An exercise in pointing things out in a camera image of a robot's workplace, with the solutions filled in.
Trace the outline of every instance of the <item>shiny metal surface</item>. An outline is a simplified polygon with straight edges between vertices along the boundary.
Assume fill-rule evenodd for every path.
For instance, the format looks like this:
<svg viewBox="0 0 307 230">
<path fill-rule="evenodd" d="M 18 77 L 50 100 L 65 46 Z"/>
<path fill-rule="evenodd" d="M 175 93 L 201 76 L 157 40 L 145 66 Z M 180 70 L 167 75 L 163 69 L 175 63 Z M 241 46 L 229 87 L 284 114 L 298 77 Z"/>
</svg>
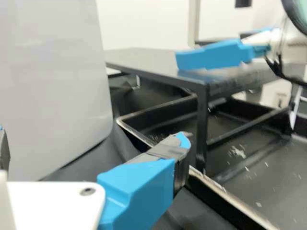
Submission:
<svg viewBox="0 0 307 230">
<path fill-rule="evenodd" d="M 223 186 L 281 230 L 307 227 L 307 140 L 294 136 Z"/>
<path fill-rule="evenodd" d="M 248 204 L 244 203 L 238 197 L 227 191 L 223 186 L 211 180 L 208 176 L 202 174 L 192 166 L 190 166 L 189 168 L 189 176 L 196 177 L 199 181 L 203 183 L 203 186 L 206 186 L 213 190 L 221 199 L 224 199 L 226 202 L 239 209 L 242 213 L 253 219 L 264 229 L 278 230 L 278 228 L 274 224 L 272 224 L 266 217 L 264 217 L 260 212 L 253 209 Z"/>
<path fill-rule="evenodd" d="M 37 180 L 112 128 L 95 0 L 4 0 L 0 6 L 0 121 L 10 180 Z"/>
</svg>

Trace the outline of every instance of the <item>black metal frame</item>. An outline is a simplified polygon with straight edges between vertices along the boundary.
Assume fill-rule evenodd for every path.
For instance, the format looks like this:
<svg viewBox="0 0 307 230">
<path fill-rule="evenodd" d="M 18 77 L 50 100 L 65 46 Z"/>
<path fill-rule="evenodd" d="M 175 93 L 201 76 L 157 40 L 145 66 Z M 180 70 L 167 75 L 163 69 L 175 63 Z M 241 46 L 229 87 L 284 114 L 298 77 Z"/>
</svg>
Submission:
<svg viewBox="0 0 307 230">
<path fill-rule="evenodd" d="M 114 69 L 119 69 L 117 65 L 108 64 L 107 66 Z M 123 72 L 116 74 L 116 76 L 122 76 L 125 72 L 129 72 L 129 69 L 125 69 L 123 67 L 120 68 Z M 259 117 L 255 119 L 253 117 L 251 121 L 248 121 L 241 127 L 238 127 L 228 133 L 225 133 L 217 138 L 212 138 L 209 141 L 202 141 L 207 139 L 207 129 L 208 129 L 208 106 L 209 106 L 209 85 L 201 85 L 193 82 L 188 82 L 182 79 L 170 80 L 169 78 L 165 78 L 164 76 L 156 75 L 155 78 L 152 77 L 151 73 L 145 71 L 139 71 L 138 76 L 141 78 L 147 78 L 151 81 L 161 82 L 167 85 L 178 86 L 183 88 L 189 88 L 197 95 L 198 107 L 197 107 L 197 136 L 196 136 L 196 168 L 205 173 L 206 172 L 206 163 L 207 163 L 207 151 L 208 149 L 213 149 L 217 146 L 224 144 L 225 142 L 236 138 L 248 131 L 252 128 L 262 125 L 264 122 L 270 122 L 273 118 L 279 116 L 280 114 L 286 113 L 290 110 L 290 107 L 285 109 L 268 109 L 267 114 L 260 114 Z M 285 134 L 289 134 L 290 124 L 287 124 L 287 127 L 283 130 Z"/>
</svg>

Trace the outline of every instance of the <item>black fabric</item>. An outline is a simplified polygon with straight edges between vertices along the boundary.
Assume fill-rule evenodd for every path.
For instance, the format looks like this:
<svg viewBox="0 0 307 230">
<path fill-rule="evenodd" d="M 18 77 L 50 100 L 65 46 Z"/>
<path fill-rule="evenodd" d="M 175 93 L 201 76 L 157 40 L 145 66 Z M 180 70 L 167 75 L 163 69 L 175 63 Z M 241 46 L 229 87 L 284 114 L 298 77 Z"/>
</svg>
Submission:
<svg viewBox="0 0 307 230">
<path fill-rule="evenodd" d="M 111 98 L 115 117 L 123 115 L 131 110 L 131 107 L 123 106 L 125 100 L 134 98 L 134 108 L 148 107 L 159 104 L 161 101 L 170 101 L 174 98 L 172 90 L 170 95 L 159 93 L 161 87 L 154 84 L 145 84 L 142 91 L 133 91 L 127 81 L 112 80 Z M 116 124 L 110 136 L 96 147 L 67 164 L 63 168 L 45 177 L 43 181 L 96 181 L 96 176 L 122 164 L 137 156 L 139 151 L 132 145 L 128 137 Z M 172 206 L 153 226 L 153 230 L 233 230 L 229 222 L 215 213 L 211 208 L 202 203 L 191 192 L 183 188 L 174 199 Z"/>
</svg>

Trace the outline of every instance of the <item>black metal tray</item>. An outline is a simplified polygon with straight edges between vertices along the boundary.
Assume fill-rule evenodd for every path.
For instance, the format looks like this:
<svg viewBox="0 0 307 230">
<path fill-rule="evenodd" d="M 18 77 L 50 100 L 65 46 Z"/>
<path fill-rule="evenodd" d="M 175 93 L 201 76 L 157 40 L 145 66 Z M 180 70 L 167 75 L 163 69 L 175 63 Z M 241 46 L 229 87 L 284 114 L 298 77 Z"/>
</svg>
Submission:
<svg viewBox="0 0 307 230">
<path fill-rule="evenodd" d="M 192 94 L 189 90 L 151 80 L 140 79 L 139 83 L 141 87 L 138 86 L 136 77 L 132 75 L 109 78 L 115 117 L 175 101 Z"/>
<path fill-rule="evenodd" d="M 212 103 L 209 108 L 207 142 L 243 125 L 247 120 L 252 120 L 271 110 L 270 108 L 251 105 L 237 100 L 225 101 L 224 103 L 223 101 Z M 191 95 L 173 102 L 121 116 L 117 119 L 117 123 L 126 131 L 133 144 L 141 151 L 145 150 L 144 145 L 152 147 L 170 134 L 179 131 L 194 134 L 191 138 L 193 143 L 197 120 L 196 108 L 197 98 L 195 95 Z M 207 156 L 207 175 L 209 177 L 217 177 L 220 181 L 223 181 L 227 178 L 227 175 L 223 175 L 223 173 L 232 169 L 235 165 L 246 161 L 252 155 L 260 153 L 259 157 L 263 157 L 267 154 L 266 149 L 271 145 L 279 143 L 282 138 L 277 128 L 279 119 L 281 118 L 277 117 L 274 119 L 270 123 L 270 128 L 254 128 L 245 135 L 210 150 Z"/>
</svg>

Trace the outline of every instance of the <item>metal rod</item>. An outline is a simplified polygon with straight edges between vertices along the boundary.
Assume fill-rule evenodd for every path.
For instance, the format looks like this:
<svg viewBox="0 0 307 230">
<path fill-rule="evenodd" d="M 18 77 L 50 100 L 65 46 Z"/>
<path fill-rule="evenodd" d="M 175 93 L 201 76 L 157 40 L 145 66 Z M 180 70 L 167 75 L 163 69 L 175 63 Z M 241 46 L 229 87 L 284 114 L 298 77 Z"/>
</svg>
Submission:
<svg viewBox="0 0 307 230">
<path fill-rule="evenodd" d="M 238 137 L 239 135 L 242 135 L 246 132 L 248 132 L 249 130 L 251 130 L 252 128 L 254 128 L 255 126 L 257 125 L 260 125 L 266 121 L 268 121 L 269 119 L 281 114 L 281 113 L 284 113 L 286 111 L 289 111 L 290 110 L 290 107 L 286 107 L 286 108 L 283 108 L 283 109 L 276 109 L 276 110 L 272 110 L 270 111 L 269 113 L 267 114 L 264 114 L 260 117 L 258 117 L 257 119 L 255 120 L 252 120 L 238 128 L 235 128 L 225 134 L 222 134 L 220 136 L 218 136 L 217 138 L 212 138 L 210 140 L 207 141 L 207 146 L 208 146 L 208 149 L 211 150 L 213 148 L 216 148 L 217 146 L 220 146 L 222 144 L 224 144 L 225 142 L 235 138 L 235 137 Z"/>
<path fill-rule="evenodd" d="M 116 78 L 116 77 L 125 76 L 125 75 L 129 75 L 129 74 L 124 73 L 124 72 L 120 72 L 120 73 L 109 74 L 107 77 L 108 78 Z"/>
<path fill-rule="evenodd" d="M 196 135 L 196 168 L 206 173 L 207 163 L 207 131 L 208 131 L 208 97 L 209 87 L 204 88 L 198 92 L 197 100 L 197 135 Z"/>
</svg>

